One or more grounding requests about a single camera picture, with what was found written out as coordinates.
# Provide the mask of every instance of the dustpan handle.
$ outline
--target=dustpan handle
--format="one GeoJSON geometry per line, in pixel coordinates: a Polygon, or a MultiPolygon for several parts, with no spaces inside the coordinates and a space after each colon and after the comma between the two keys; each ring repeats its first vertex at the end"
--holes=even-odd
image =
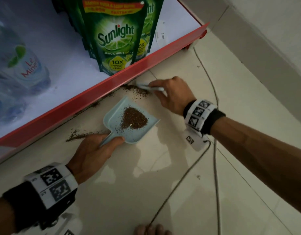
{"type": "Polygon", "coordinates": [[[110,142],[113,138],[117,137],[117,134],[111,132],[104,140],[100,143],[100,147],[105,145],[106,143],[110,142]]]}

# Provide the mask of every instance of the gray cord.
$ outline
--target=gray cord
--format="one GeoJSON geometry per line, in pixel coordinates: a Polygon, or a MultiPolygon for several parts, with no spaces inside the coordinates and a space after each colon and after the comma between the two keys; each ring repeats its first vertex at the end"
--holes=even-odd
{"type": "MultiPolygon", "coordinates": [[[[217,95],[217,92],[216,92],[216,88],[215,88],[215,85],[211,79],[211,77],[209,76],[206,68],[204,67],[203,65],[203,62],[201,61],[201,59],[199,58],[197,52],[196,52],[196,49],[194,47],[194,52],[195,52],[195,55],[197,57],[197,59],[199,60],[199,62],[201,63],[201,66],[203,67],[211,85],[212,85],[212,88],[213,88],[213,92],[215,94],[215,97],[216,97],[216,101],[217,101],[217,108],[219,109],[219,98],[218,98],[218,95],[217,95]]],[[[213,147],[213,171],[214,171],[214,177],[215,177],[215,188],[216,188],[216,200],[217,200],[217,219],[218,219],[218,235],[221,235],[222,232],[221,232],[221,211],[220,211],[220,199],[219,199],[219,183],[218,183],[218,173],[217,173],[217,160],[216,160],[216,156],[217,156],[217,140],[215,139],[215,143],[214,143],[214,147],[213,147]]]]}
{"type": "Polygon", "coordinates": [[[211,142],[209,140],[206,140],[204,142],[209,142],[208,148],[203,152],[202,155],[199,156],[199,158],[193,163],[193,165],[190,166],[190,168],[184,173],[184,175],[181,177],[180,181],[176,184],[176,186],[173,188],[173,190],[171,191],[171,193],[168,195],[168,197],[165,199],[165,201],[163,202],[163,204],[160,206],[159,210],[157,211],[157,213],[155,214],[155,216],[153,217],[152,221],[150,222],[150,224],[148,226],[152,225],[152,223],[157,218],[157,216],[160,213],[160,211],[163,209],[163,207],[165,206],[165,204],[168,202],[169,198],[172,196],[172,194],[175,192],[175,190],[179,187],[179,185],[184,180],[184,178],[187,176],[187,174],[193,169],[193,167],[200,161],[200,159],[203,157],[203,155],[208,151],[208,149],[210,148],[211,142]]]}

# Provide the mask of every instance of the water bottle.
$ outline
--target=water bottle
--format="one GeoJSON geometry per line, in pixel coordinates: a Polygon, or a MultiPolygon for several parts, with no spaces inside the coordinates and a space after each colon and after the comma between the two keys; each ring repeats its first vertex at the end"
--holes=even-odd
{"type": "Polygon", "coordinates": [[[15,121],[24,114],[26,103],[16,98],[6,85],[0,83],[0,123],[15,121]]]}
{"type": "Polygon", "coordinates": [[[39,94],[51,84],[48,69],[1,20],[0,82],[19,94],[39,94]]]}

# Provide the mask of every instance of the person's left hand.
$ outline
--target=person's left hand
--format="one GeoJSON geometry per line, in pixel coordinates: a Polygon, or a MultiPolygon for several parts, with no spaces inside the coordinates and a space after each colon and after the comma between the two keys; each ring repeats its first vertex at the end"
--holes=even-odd
{"type": "Polygon", "coordinates": [[[123,137],[116,137],[100,148],[100,143],[107,136],[108,134],[87,136],[68,162],[67,167],[73,172],[78,184],[85,182],[101,169],[116,147],[124,143],[123,137]]]}

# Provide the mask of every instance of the white shelf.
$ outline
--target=white shelf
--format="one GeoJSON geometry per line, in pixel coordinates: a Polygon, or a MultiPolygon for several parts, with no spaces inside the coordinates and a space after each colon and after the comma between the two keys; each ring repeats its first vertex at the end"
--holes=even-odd
{"type": "MultiPolygon", "coordinates": [[[[0,126],[0,138],[109,77],[99,71],[67,15],[57,14],[51,0],[2,1],[17,17],[19,35],[48,67],[52,83],[46,92],[27,100],[23,118],[0,126]]],[[[160,20],[166,22],[169,43],[200,27],[177,0],[164,0],[160,20]]],[[[151,53],[158,49],[154,39],[151,53]]]]}

